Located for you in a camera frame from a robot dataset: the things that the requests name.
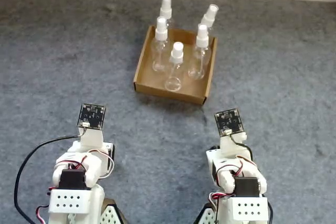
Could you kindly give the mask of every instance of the gray carpet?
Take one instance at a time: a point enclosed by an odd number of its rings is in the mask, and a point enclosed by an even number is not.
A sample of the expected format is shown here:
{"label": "gray carpet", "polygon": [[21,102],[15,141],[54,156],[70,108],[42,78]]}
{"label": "gray carpet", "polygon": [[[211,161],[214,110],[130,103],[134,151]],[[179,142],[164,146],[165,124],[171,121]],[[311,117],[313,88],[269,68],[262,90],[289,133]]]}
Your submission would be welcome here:
{"label": "gray carpet", "polygon": [[[235,107],[268,180],[274,223],[332,223],[336,5],[173,0],[185,29],[208,4],[220,8],[211,94],[200,107],[133,90],[160,1],[0,0],[1,223],[25,223],[13,204],[16,172],[41,141],[77,133],[83,102],[109,106],[104,136],[117,147],[116,168],[101,185],[130,224],[194,221],[215,189],[205,155],[219,143],[213,113]],[[44,147],[25,169],[19,201],[32,218],[70,144]]]}

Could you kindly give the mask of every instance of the white bracket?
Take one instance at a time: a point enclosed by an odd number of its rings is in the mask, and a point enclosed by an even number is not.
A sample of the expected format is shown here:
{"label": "white bracket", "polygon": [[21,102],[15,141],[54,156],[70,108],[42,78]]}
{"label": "white bracket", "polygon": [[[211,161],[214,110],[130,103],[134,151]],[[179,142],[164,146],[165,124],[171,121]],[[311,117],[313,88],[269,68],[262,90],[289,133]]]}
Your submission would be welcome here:
{"label": "white bracket", "polygon": [[90,212],[90,203],[90,190],[54,189],[50,194],[49,212],[88,214]]}
{"label": "white bracket", "polygon": [[231,197],[228,199],[228,215],[236,221],[267,221],[267,198]]}

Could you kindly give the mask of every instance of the clear plastic bottle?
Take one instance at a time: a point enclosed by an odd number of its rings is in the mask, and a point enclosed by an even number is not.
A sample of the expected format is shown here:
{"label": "clear plastic bottle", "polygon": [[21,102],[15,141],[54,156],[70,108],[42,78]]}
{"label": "clear plastic bottle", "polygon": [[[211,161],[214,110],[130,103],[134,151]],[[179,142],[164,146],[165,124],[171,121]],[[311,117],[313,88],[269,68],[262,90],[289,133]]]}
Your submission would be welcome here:
{"label": "clear plastic bottle", "polygon": [[206,11],[201,20],[201,24],[204,24],[208,27],[208,33],[210,33],[210,35],[213,33],[213,24],[218,10],[219,8],[217,5],[214,4],[209,5],[208,10]]}
{"label": "clear plastic bottle", "polygon": [[164,17],[158,17],[156,20],[155,37],[151,43],[151,54],[153,70],[156,72],[164,72],[170,56],[170,41],[168,39],[168,30]]}
{"label": "clear plastic bottle", "polygon": [[207,26],[198,25],[196,43],[193,48],[193,55],[188,66],[188,75],[194,80],[200,80],[204,77],[206,67],[211,57],[209,48],[209,36]]}
{"label": "clear plastic bottle", "polygon": [[168,29],[174,27],[174,20],[172,18],[172,0],[162,0],[160,16],[166,18]]}
{"label": "clear plastic bottle", "polygon": [[168,78],[164,87],[168,91],[176,92],[181,89],[183,82],[183,44],[175,42],[169,58],[169,67],[167,67]]}

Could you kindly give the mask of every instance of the perforated plate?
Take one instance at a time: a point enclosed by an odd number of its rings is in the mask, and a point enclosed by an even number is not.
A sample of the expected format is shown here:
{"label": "perforated plate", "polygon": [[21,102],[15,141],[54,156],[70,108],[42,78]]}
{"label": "perforated plate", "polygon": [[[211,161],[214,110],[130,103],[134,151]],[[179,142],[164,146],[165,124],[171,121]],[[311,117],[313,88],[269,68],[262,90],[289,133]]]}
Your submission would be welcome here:
{"label": "perforated plate", "polygon": [[[76,224],[76,214],[68,215],[69,224]],[[122,224],[113,206],[107,206],[100,217],[100,224]]]}
{"label": "perforated plate", "polygon": [[114,206],[107,206],[100,217],[100,224],[122,224]]}
{"label": "perforated plate", "polygon": [[198,224],[215,224],[216,215],[212,208],[206,208]]}
{"label": "perforated plate", "polygon": [[267,198],[231,197],[228,200],[228,211],[233,220],[267,221]]}
{"label": "perforated plate", "polygon": [[50,195],[49,212],[88,214],[90,198],[90,190],[54,189]]}

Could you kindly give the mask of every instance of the white plastic part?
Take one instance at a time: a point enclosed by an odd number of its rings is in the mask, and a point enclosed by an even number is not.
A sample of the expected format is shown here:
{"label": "white plastic part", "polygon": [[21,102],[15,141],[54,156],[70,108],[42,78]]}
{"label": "white plastic part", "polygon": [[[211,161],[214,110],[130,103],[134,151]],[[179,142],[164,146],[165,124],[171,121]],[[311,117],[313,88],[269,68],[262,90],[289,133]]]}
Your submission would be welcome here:
{"label": "white plastic part", "polygon": [[220,147],[223,151],[223,155],[227,158],[235,158],[236,155],[241,155],[247,159],[251,159],[250,152],[247,148],[236,145],[233,140],[237,143],[243,143],[247,139],[245,132],[240,132],[233,134],[231,136],[222,136],[220,139]]}
{"label": "white plastic part", "polygon": [[56,160],[53,173],[53,185],[58,186],[62,170],[68,167],[71,161],[81,163],[85,169],[85,184],[87,187],[93,187],[101,176],[101,159],[91,153],[70,153],[66,152]]}
{"label": "white plastic part", "polygon": [[54,189],[50,194],[49,212],[88,214],[90,203],[90,190]]}
{"label": "white plastic part", "polygon": [[165,41],[168,38],[167,19],[160,16],[156,19],[155,39]]}
{"label": "white plastic part", "polygon": [[162,0],[160,16],[170,19],[172,17],[172,0]]}
{"label": "white plastic part", "polygon": [[183,43],[175,42],[169,61],[174,64],[183,63]]}
{"label": "white plastic part", "polygon": [[82,126],[88,128],[88,127],[90,127],[90,123],[89,122],[82,122]]}
{"label": "white plastic part", "polygon": [[214,5],[214,4],[209,5],[208,10],[206,11],[206,13],[204,14],[201,20],[201,24],[206,25],[208,28],[212,27],[218,10],[219,8],[217,5]]}
{"label": "white plastic part", "polygon": [[[84,128],[78,127],[79,134],[82,134]],[[85,134],[80,137],[83,146],[89,146],[90,149],[101,149],[103,147],[103,131],[96,129],[87,129]]]}
{"label": "white plastic part", "polygon": [[[92,149],[91,146],[85,146],[85,145],[82,145],[82,143],[80,141],[74,141],[72,143],[72,146],[68,149],[68,152],[71,152],[71,153],[75,153],[75,152],[85,153],[85,152],[87,152],[91,149]],[[100,148],[98,150],[100,150],[101,152],[104,152],[104,153],[109,153],[110,150],[113,150],[113,144],[103,142],[102,148]],[[99,157],[100,160],[102,161],[100,176],[105,175],[109,171],[109,168],[108,168],[109,160],[108,160],[108,158],[105,155],[100,154],[99,152],[92,152],[92,155]]]}
{"label": "white plastic part", "polygon": [[232,197],[228,200],[230,219],[236,221],[267,221],[266,197]]}
{"label": "white plastic part", "polygon": [[121,224],[121,220],[114,206],[107,206],[100,217],[100,224]]}
{"label": "white plastic part", "polygon": [[[101,217],[101,207],[102,203],[105,197],[104,190],[101,186],[95,185],[92,190],[62,190],[65,191],[66,194],[54,191],[60,191],[57,189],[54,189],[51,191],[51,197],[50,197],[50,203],[49,203],[49,221],[48,224],[66,224],[69,219],[71,219],[71,223],[75,224],[94,224],[99,223],[100,217]],[[83,193],[82,196],[80,196],[77,202],[74,201],[64,201],[69,199],[68,196],[73,196],[75,199],[75,195],[77,196],[80,193]],[[85,196],[85,194],[91,194],[89,199]],[[58,196],[67,196],[66,199],[58,198]],[[78,204],[79,206],[75,207],[69,207],[68,210],[65,212],[54,212],[51,211],[51,209],[54,208],[67,208],[67,205],[63,207],[59,200],[61,200],[65,203],[63,204]]]}
{"label": "white plastic part", "polygon": [[218,171],[218,183],[223,191],[227,194],[232,194],[235,189],[235,180],[230,172],[230,170],[238,171],[237,167],[242,167],[242,173],[246,177],[256,177],[259,183],[259,192],[264,194],[267,190],[267,182],[261,172],[258,170],[258,167],[254,164],[244,160],[243,158],[217,158],[213,160],[213,165],[215,166],[216,171]]}
{"label": "white plastic part", "polygon": [[208,28],[204,24],[198,25],[198,31],[196,36],[196,46],[206,48],[209,45]]}
{"label": "white plastic part", "polygon": [[212,208],[206,208],[202,217],[199,219],[198,224],[216,224],[216,213],[212,210]]}
{"label": "white plastic part", "polygon": [[68,221],[69,221],[69,224],[76,224],[76,214],[69,214]]}

